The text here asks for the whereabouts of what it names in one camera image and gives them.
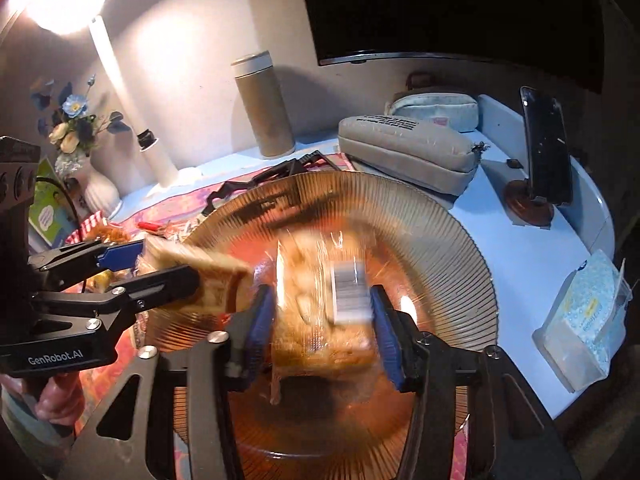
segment lamp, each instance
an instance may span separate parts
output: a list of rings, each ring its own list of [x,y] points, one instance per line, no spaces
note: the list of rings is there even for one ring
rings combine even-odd
[[[100,62],[120,99],[127,122],[138,134],[140,151],[158,180],[158,185],[149,194],[168,187],[192,184],[202,176],[200,170],[184,168],[178,171],[158,139],[155,139],[153,134],[145,128],[143,115],[127,88],[104,21],[100,16],[105,1],[9,0],[9,5],[17,10],[25,9],[34,22],[55,34],[70,34],[88,26]]]

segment ribbed glass plate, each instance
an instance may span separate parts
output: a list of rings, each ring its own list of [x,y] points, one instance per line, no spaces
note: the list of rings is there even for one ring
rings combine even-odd
[[[273,283],[278,232],[296,226],[372,231],[377,244],[367,259],[368,280],[382,284],[396,308],[450,345],[479,350],[497,342],[497,303],[482,254],[444,208],[393,180],[337,171],[278,180],[223,205],[186,242],[242,258],[256,267],[258,282]],[[163,351],[187,348],[217,322],[155,309],[146,341]],[[248,480],[396,475],[414,398],[395,392],[382,372],[366,402],[350,401],[325,380],[292,378],[272,406],[269,384],[266,370],[247,392],[230,394]],[[456,401],[459,427],[463,391]],[[186,438],[184,404],[178,395],[175,427]]]

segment flower arrangement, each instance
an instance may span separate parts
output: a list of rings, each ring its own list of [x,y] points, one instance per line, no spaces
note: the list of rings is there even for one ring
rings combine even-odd
[[[97,143],[97,137],[104,131],[112,134],[130,131],[122,122],[120,112],[112,112],[109,117],[88,113],[88,95],[95,84],[95,75],[86,82],[84,94],[74,94],[71,83],[67,83],[58,95],[58,106],[51,115],[51,125],[45,118],[38,119],[38,132],[58,149],[55,170],[66,178],[79,170]],[[54,81],[36,82],[31,88],[31,100],[39,111],[48,109],[53,99],[51,93]]]

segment blue gripper pad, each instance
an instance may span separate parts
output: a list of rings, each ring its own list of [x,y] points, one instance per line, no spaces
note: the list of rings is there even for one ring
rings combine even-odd
[[[136,266],[136,259],[142,254],[143,247],[144,240],[111,246],[102,256],[98,256],[98,267],[112,272],[132,269]]]
[[[378,351],[386,376],[398,391],[404,391],[406,376],[402,369],[402,349],[387,313],[387,309],[393,310],[393,306],[381,285],[371,287],[371,307]]]
[[[255,295],[255,314],[244,341],[244,369],[246,385],[254,382],[264,361],[264,348],[271,338],[271,325],[275,313],[276,299],[273,287],[261,285]]]

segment human hand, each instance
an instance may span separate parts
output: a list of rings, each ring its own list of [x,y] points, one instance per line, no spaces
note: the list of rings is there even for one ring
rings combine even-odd
[[[20,396],[34,393],[28,380],[0,374],[0,384]],[[79,373],[59,374],[49,378],[40,393],[40,399],[32,409],[40,420],[61,426],[74,425],[84,410],[84,394]]]

